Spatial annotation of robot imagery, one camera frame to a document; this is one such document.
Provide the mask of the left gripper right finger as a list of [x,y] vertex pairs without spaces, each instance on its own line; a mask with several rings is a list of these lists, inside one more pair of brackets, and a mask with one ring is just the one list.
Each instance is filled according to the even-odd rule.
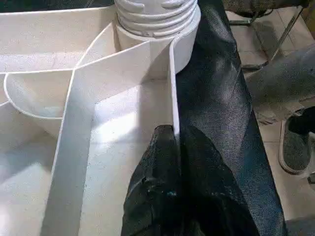
[[181,132],[181,161],[187,236],[259,235],[232,171],[192,125]]

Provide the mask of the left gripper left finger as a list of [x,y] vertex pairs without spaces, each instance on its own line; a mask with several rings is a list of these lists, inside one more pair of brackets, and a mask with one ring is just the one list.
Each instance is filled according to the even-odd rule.
[[173,127],[159,125],[133,172],[122,219],[123,236],[177,236],[182,186]]

